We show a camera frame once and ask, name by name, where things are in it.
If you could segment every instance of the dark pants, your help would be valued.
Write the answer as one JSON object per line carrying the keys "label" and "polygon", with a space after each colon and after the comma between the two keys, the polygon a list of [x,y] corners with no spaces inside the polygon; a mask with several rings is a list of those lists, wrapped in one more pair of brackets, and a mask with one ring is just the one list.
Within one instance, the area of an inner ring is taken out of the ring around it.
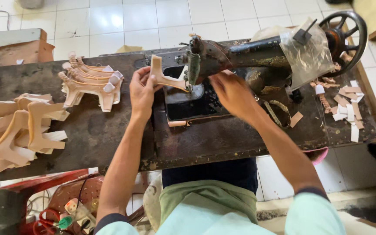
{"label": "dark pants", "polygon": [[258,189],[256,158],[243,158],[162,170],[163,188],[172,184],[213,179],[252,191]]}

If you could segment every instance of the person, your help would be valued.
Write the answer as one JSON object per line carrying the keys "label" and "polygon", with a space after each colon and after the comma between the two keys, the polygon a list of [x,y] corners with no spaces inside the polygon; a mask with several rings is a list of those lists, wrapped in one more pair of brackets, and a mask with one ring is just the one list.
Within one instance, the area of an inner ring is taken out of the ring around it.
{"label": "person", "polygon": [[[98,235],[138,234],[125,215],[153,94],[162,87],[154,76],[148,77],[149,71],[144,67],[134,72],[130,83],[132,114],[101,188]],[[345,234],[311,161],[257,104],[245,81],[228,70],[209,79],[220,103],[259,132],[294,189],[285,234]],[[274,234],[258,225],[255,158],[162,170],[162,184],[158,235]]]}

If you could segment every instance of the black sewing machine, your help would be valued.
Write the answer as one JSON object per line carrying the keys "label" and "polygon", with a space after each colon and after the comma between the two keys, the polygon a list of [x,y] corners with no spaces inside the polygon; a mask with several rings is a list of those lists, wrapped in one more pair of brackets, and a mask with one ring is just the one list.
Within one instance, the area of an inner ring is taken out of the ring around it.
{"label": "black sewing machine", "polygon": [[[331,24],[331,20],[337,17],[341,17],[340,22]],[[342,28],[347,18],[352,19],[356,27],[345,32]],[[329,72],[324,76],[336,77],[351,70],[360,60],[367,44],[368,33],[365,21],[353,11],[341,11],[325,18],[319,26],[325,31],[333,62],[341,65],[341,70]],[[358,45],[347,45],[345,39],[356,31],[359,31]],[[301,30],[300,35],[297,33],[295,36],[303,37],[300,43],[306,43],[306,31]],[[290,85],[289,78],[292,71],[280,43],[280,36],[275,36],[240,45],[225,46],[212,40],[202,40],[196,35],[192,36],[188,44],[181,43],[187,45],[187,49],[180,51],[179,55],[173,58],[171,56],[168,58],[168,60],[173,59],[180,66],[167,67],[164,69],[164,74],[179,77],[184,65],[188,65],[185,80],[189,82],[188,88],[191,92],[165,88],[168,119],[192,120],[228,114],[218,102],[208,79],[205,79],[225,69],[231,69],[238,76],[249,80],[249,85],[257,94],[264,86]],[[340,57],[342,53],[350,51],[354,51],[352,60],[343,61]],[[253,79],[257,74],[262,81]]]}

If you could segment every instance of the shirt sleeve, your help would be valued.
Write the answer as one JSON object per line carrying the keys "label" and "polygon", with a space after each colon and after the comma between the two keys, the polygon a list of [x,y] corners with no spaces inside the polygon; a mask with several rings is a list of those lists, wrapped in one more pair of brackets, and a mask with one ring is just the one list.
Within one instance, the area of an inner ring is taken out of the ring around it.
{"label": "shirt sleeve", "polygon": [[129,224],[127,217],[120,213],[104,216],[95,227],[97,235],[138,235],[137,230]]}
{"label": "shirt sleeve", "polygon": [[288,235],[346,235],[336,208],[318,193],[297,193],[285,222]]}

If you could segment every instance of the hand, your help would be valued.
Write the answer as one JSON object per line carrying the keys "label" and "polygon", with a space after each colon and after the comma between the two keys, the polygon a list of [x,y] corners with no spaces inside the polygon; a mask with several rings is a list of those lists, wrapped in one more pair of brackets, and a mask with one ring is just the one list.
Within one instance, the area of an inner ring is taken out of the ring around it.
{"label": "hand", "polygon": [[256,115],[255,107],[259,105],[246,82],[228,70],[221,71],[208,78],[218,95],[220,103],[227,111],[250,123]]}
{"label": "hand", "polygon": [[132,119],[146,123],[152,115],[153,94],[163,85],[156,85],[156,77],[149,77],[150,66],[143,67],[133,73],[130,82],[130,101]]}

